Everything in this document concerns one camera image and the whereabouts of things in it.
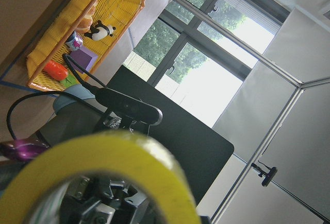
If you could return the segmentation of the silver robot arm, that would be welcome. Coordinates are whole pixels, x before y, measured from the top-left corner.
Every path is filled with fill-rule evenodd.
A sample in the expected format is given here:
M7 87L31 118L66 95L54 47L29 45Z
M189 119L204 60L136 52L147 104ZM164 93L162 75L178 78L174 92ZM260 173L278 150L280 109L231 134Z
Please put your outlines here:
M60 95L53 103L55 117L31 135L31 138L55 146L74 137L93 133L95 125L107 108L99 104L95 96L81 84L73 85L65 92L84 100L96 109Z

